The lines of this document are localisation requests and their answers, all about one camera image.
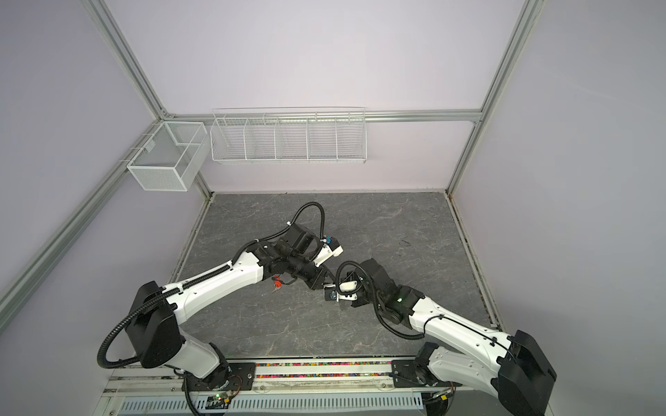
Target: divided wire basket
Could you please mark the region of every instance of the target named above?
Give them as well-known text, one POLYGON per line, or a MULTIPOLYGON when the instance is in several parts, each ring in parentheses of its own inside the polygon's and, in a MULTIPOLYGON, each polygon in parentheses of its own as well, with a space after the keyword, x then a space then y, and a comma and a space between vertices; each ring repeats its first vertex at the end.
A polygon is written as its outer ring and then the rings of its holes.
POLYGON ((145 190, 187 191, 208 155, 209 140, 202 122, 163 121, 127 168, 145 190))
POLYGON ((364 111, 232 114, 214 110, 212 159, 219 163, 365 162, 364 111))

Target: gray floor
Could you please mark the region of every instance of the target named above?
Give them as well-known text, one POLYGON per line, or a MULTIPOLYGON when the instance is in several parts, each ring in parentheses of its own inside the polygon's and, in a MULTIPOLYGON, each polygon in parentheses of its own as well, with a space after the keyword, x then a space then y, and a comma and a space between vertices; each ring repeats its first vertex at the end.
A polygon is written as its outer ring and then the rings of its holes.
MULTIPOLYGON (((344 253, 326 265, 375 258, 398 284, 408 284, 474 322, 489 325, 472 269, 443 194, 219 194, 212 203, 182 278, 226 262, 240 245, 284 227, 303 203, 326 210, 326 235, 344 253)), ((319 211, 298 222, 318 230, 319 211)), ((274 290, 247 286, 200 311, 183 329, 215 343, 227 357, 415 355, 421 341, 386 331, 372 306, 325 302, 303 282, 274 290)))

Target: white wall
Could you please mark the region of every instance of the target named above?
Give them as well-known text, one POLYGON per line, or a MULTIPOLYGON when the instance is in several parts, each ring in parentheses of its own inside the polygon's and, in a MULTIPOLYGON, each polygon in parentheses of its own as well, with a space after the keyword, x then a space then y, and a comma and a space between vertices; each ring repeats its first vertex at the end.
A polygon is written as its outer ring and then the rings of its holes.
POLYGON ((107 1, 169 111, 479 108, 523 0, 107 1))
POLYGON ((469 121, 368 123, 365 163, 220 165, 202 173, 216 192, 443 190, 472 129, 469 121))
POLYGON ((454 200, 556 415, 666 413, 666 3, 550 0, 454 200))
POLYGON ((0 2, 0 290, 152 122, 77 0, 0 2))
MULTIPOLYGON (((3 414, 93 412, 111 374, 97 366, 99 344, 127 315, 139 286, 168 281, 201 203, 197 189, 146 192, 126 176, 0 335, 3 414)), ((123 332, 109 359, 133 355, 123 332)))

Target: rectangular mesh basket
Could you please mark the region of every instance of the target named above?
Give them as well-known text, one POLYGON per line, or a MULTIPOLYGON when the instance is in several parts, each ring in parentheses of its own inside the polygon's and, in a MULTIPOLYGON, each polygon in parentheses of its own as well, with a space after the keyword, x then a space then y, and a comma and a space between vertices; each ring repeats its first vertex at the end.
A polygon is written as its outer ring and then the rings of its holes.
POLYGON ((210 128, 212 158, 219 163, 365 162, 366 121, 362 113, 215 118, 210 128))
POLYGON ((127 168, 145 190, 187 191, 208 154, 202 122, 164 121, 127 168))

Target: white wire basket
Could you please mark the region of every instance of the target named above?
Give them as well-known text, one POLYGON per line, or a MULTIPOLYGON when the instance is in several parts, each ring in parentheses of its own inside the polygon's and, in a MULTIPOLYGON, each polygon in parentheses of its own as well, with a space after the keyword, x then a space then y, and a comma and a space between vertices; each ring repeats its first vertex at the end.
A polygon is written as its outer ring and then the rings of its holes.
POLYGON ((365 162, 362 111, 217 115, 210 128, 219 163, 365 162))
POLYGON ((208 155, 209 140, 202 122, 163 121, 127 168, 145 190, 187 191, 208 155))

